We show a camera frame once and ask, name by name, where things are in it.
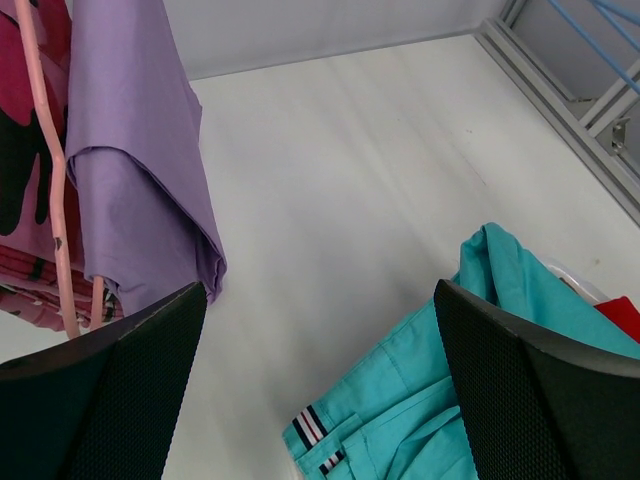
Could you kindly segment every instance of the white table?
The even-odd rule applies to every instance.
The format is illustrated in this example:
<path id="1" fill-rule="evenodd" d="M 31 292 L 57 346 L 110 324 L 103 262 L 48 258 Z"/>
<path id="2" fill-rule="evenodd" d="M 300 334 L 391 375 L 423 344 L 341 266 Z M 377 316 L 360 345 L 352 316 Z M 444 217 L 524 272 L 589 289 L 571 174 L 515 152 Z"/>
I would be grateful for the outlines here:
<path id="1" fill-rule="evenodd" d="M 640 229 L 471 37 L 193 86 L 229 273 L 166 479 L 295 478 L 287 422 L 428 300 L 485 222 L 640 305 Z M 3 319 L 3 356 L 53 341 L 34 330 Z"/>

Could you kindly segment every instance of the blue rod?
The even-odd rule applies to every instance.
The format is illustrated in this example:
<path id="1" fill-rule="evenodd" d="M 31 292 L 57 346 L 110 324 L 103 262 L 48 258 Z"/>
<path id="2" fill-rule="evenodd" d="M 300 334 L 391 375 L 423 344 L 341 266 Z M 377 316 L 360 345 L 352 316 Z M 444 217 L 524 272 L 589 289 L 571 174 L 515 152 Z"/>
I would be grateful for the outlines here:
<path id="1" fill-rule="evenodd" d="M 600 46 L 600 44 L 591 36 L 589 33 L 576 22 L 573 17 L 567 12 L 562 5 L 558 3 L 557 0 L 548 0 L 549 3 L 555 8 L 560 15 L 571 25 L 576 32 L 580 34 L 582 38 L 584 38 L 589 45 L 602 57 L 602 59 L 609 64 L 611 68 L 622 78 L 627 84 L 638 94 L 640 95 L 640 85 L 638 85 L 633 78 L 631 78 L 627 72 L 620 66 L 618 63 L 611 58 L 611 56 Z"/>
<path id="2" fill-rule="evenodd" d="M 615 13 L 619 17 L 628 20 L 629 22 L 640 27 L 640 15 L 637 13 L 631 12 L 626 8 L 619 7 L 618 5 L 609 2 L 608 0 L 590 0 L 591 3 L 595 5 L 599 5 L 602 8 L 609 10 L 610 12 Z"/>
<path id="3" fill-rule="evenodd" d="M 615 28 L 618 31 L 618 33 L 622 35 L 627 40 L 627 42 L 629 42 L 633 46 L 633 48 L 636 49 L 636 51 L 640 52 L 640 42 L 638 42 L 635 38 L 633 38 L 633 36 L 629 32 L 627 32 L 624 29 L 624 27 L 620 25 L 620 23 L 618 23 L 618 21 L 613 17 L 613 15 L 609 13 L 609 10 L 607 10 L 604 7 L 601 7 L 598 4 L 594 4 L 594 7 L 596 7 L 596 9 L 600 12 L 600 15 L 606 18 L 607 21 L 611 24 L 611 26 Z"/>

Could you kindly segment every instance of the pink hanger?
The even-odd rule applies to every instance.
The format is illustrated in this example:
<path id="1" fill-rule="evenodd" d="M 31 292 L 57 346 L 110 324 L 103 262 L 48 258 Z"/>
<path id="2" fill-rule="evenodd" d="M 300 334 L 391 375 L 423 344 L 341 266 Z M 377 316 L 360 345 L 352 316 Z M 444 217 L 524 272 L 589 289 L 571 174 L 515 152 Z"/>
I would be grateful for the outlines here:
<path id="1" fill-rule="evenodd" d="M 66 161 L 62 145 L 58 139 L 58 133 L 53 124 L 47 91 L 44 84 L 42 64 L 40 63 L 40 50 L 31 16 L 29 0 L 14 0 L 20 36 L 24 56 L 27 60 L 29 83 L 36 116 L 40 122 L 40 128 L 51 152 L 53 161 L 53 173 L 51 178 L 51 194 L 49 196 L 51 229 L 53 230 L 56 275 L 60 288 L 60 307 L 64 329 L 69 338 L 80 335 L 80 328 L 76 317 L 76 307 L 73 301 L 73 286 L 71 284 L 71 262 L 69 261 L 69 244 L 67 243 L 67 227 L 64 217 L 64 185 L 66 180 Z M 102 277 L 95 277 L 93 282 L 93 298 L 91 305 L 91 330 L 102 326 L 102 292 L 104 281 Z"/>

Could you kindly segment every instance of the lavender shirt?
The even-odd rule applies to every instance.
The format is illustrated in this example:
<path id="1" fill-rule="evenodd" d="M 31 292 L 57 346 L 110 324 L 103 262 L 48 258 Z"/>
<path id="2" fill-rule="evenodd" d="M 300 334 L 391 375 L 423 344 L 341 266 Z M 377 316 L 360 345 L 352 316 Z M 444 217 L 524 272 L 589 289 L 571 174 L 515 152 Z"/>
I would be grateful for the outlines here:
<path id="1" fill-rule="evenodd" d="M 209 303 L 226 262 L 198 148 L 202 108 L 162 0 L 74 2 L 66 153 L 85 275 L 126 315 L 187 283 Z"/>

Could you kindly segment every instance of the striped trim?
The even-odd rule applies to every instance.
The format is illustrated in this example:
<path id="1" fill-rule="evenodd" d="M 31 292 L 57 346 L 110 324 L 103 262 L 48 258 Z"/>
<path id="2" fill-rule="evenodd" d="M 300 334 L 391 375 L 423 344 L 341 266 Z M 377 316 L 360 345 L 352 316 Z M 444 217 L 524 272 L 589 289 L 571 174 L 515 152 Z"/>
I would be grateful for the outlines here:
<path id="1" fill-rule="evenodd" d="M 331 470 L 333 470 L 338 463 L 344 460 L 344 455 L 340 450 L 331 455 L 326 462 L 320 465 L 320 473 L 323 475 L 328 475 Z"/>
<path id="2" fill-rule="evenodd" d="M 324 428 L 311 405 L 298 414 L 293 420 L 293 426 L 307 450 L 311 450 L 327 435 L 327 429 Z"/>

